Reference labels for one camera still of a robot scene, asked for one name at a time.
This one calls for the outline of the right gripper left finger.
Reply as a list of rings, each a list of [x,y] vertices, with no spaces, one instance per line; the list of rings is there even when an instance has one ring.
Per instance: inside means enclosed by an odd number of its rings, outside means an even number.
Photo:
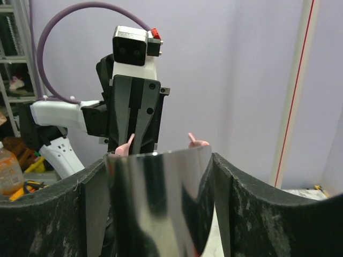
[[[103,160],[1,201],[1,256],[100,256],[109,213]]]

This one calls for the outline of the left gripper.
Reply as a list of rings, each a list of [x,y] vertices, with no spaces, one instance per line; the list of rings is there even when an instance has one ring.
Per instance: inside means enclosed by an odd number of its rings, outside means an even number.
[[[163,101],[169,94],[170,89],[158,80],[115,75],[107,107],[108,151],[127,143],[132,134],[130,154],[156,150]]]

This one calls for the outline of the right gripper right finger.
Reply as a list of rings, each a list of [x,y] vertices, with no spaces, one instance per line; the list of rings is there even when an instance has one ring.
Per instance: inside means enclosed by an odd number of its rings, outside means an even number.
[[[213,154],[225,256],[342,256],[342,196],[313,200],[275,188]]]

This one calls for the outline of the metal tongs pink tips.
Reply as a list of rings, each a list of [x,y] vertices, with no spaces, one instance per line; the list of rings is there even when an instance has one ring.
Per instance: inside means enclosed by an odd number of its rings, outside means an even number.
[[[186,149],[130,155],[129,144],[104,162],[118,256],[201,256],[213,220],[212,150],[189,134]]]

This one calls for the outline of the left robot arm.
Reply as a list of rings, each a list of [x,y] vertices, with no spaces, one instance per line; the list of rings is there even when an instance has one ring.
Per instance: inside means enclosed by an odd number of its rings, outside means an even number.
[[[68,139],[75,129],[98,137],[109,152],[150,153],[158,145],[163,100],[169,88],[157,79],[156,59],[148,56],[143,66],[118,63],[112,56],[97,64],[102,81],[102,100],[76,104],[36,100],[19,106],[20,134],[27,147],[36,150],[61,178],[84,168]]]

